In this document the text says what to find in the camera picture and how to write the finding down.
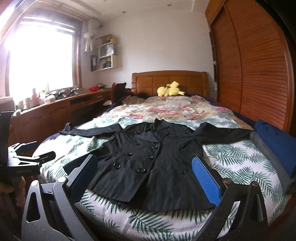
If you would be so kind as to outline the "person's left hand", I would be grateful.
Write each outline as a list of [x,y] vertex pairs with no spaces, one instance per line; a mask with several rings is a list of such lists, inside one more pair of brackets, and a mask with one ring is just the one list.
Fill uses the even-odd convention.
[[23,177],[14,187],[1,182],[1,193],[10,194],[16,191],[16,205],[17,207],[23,207],[25,204],[25,185],[26,181]]

